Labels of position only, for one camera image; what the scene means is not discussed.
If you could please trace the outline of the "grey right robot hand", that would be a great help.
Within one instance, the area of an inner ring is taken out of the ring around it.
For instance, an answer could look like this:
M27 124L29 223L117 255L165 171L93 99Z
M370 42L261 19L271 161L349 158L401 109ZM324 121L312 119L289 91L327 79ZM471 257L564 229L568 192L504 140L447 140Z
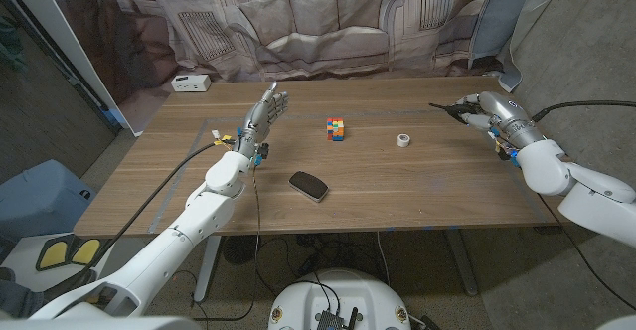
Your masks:
M461 109L459 117L466 124L480 130L496 127L519 149L545 139L526 112L507 96L483 91L466 95L453 106Z

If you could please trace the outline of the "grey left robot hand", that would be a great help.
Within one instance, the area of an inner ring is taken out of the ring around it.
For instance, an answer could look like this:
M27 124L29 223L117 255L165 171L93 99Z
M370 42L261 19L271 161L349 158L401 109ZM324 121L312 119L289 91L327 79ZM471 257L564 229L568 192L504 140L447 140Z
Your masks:
M247 158L255 155L257 146L262 143L271 125L288 108L289 96L286 91L277 92L277 82L273 82L246 114L241 135L233 146L233 151Z

